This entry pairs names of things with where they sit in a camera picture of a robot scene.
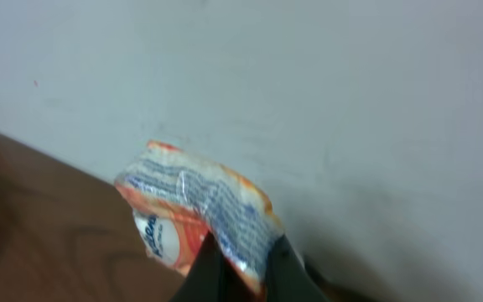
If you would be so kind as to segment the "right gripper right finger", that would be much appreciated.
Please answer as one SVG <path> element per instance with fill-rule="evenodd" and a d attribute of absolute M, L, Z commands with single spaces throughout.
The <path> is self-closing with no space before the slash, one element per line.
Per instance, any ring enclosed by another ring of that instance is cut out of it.
<path fill-rule="evenodd" d="M 268 254 L 265 284 L 267 302 L 329 302 L 304 271 L 286 236 Z"/>

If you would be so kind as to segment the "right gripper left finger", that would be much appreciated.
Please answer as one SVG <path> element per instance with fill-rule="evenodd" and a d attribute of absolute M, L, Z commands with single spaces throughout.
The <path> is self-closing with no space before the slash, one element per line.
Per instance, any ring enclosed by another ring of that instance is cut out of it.
<path fill-rule="evenodd" d="M 208 233 L 190 272 L 169 302 L 230 302 L 236 286 L 230 265 L 214 236 Z"/>

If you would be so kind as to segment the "small orange packet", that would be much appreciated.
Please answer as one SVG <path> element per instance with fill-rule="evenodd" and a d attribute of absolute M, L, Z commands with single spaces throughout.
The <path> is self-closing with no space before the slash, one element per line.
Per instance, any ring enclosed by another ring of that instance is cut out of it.
<path fill-rule="evenodd" d="M 151 141 L 114 185 L 132 207 L 149 257 L 187 275 L 205 237 L 256 295 L 267 256 L 284 234 L 267 195 L 223 164 Z"/>

